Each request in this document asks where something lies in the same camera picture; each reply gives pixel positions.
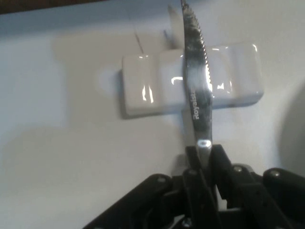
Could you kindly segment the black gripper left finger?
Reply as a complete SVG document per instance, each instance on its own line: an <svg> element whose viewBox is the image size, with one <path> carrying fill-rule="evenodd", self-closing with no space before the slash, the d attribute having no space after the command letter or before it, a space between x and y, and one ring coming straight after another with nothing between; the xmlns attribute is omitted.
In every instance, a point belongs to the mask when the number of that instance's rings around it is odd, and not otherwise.
<svg viewBox="0 0 305 229"><path fill-rule="evenodd" d="M89 222L87 229L216 229L218 211L194 147L180 176L153 174Z"/></svg>

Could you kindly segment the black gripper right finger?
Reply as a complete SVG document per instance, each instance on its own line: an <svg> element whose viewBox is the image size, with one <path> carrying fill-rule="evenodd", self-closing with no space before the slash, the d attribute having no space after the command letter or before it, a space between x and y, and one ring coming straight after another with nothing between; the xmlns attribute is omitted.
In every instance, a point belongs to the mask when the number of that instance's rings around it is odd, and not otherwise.
<svg viewBox="0 0 305 229"><path fill-rule="evenodd" d="M233 165L221 145L211 152L211 169L228 208L244 214L246 226L257 229L305 227L305 179L281 168L258 175L242 164Z"/></svg>

